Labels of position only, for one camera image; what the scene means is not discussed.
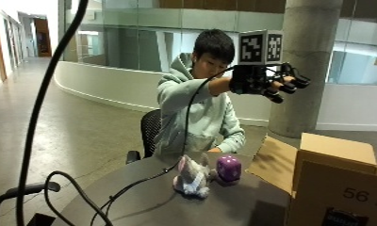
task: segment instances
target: purple toy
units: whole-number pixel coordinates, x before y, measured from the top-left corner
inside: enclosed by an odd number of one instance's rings
[[[225,182],[237,181],[241,175],[241,163],[231,154],[223,155],[217,158],[216,170]]]

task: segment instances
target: robotic hand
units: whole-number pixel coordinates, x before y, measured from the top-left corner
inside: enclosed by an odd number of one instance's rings
[[[280,71],[273,76],[267,75],[267,66],[236,65],[229,88],[236,94],[253,94],[265,96],[272,102],[280,104],[284,99],[279,91],[293,94],[297,88],[304,89],[311,79],[299,75],[299,71],[289,63],[280,65]]]
[[[311,79],[301,76],[289,63],[281,63],[283,32],[261,30],[239,34],[239,64],[233,67],[229,88],[236,94],[263,95],[275,103],[284,99],[279,91],[289,94],[304,89]],[[268,67],[279,66],[269,76]]]

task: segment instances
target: glass wall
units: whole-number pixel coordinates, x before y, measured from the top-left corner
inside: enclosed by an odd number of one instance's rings
[[[78,10],[67,3],[66,23]],[[204,29],[281,29],[285,0],[91,0],[64,60],[168,72]],[[377,0],[344,0],[327,82],[377,85]]]
[[[68,27],[78,1],[67,6]],[[168,72],[204,29],[224,30],[237,45],[240,31],[281,29],[284,6],[284,0],[91,0],[64,60]]]
[[[377,85],[377,0],[344,0],[327,82]]]

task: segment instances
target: floor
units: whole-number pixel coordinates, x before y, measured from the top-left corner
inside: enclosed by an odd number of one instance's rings
[[[0,88],[0,195],[18,186],[25,142],[34,101],[46,72],[49,58],[29,58]],[[124,165],[128,150],[142,150],[140,118],[143,112],[104,105],[63,92],[53,83],[42,106],[34,137],[29,184],[43,183],[54,170],[67,172],[82,187]],[[253,155],[267,128],[244,126],[248,143],[243,154]],[[377,132],[316,131],[317,134],[348,138],[373,145],[377,155]],[[299,145],[300,141],[281,138]],[[58,210],[78,195],[70,183],[51,193]],[[25,199],[25,219],[34,213],[54,216],[43,193]],[[0,225],[15,225],[15,200],[0,206]]]

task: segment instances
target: young man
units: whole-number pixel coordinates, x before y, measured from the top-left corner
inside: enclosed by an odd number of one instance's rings
[[[159,83],[163,126],[155,138],[156,154],[183,151],[190,99],[201,83],[228,68],[233,57],[233,40],[221,30],[213,29],[199,35],[192,54],[182,54],[174,60],[171,74],[166,74]],[[244,130],[225,93],[231,90],[231,78],[221,75],[195,97],[188,114],[187,152],[236,153],[244,146]],[[224,140],[216,144],[219,134]]]

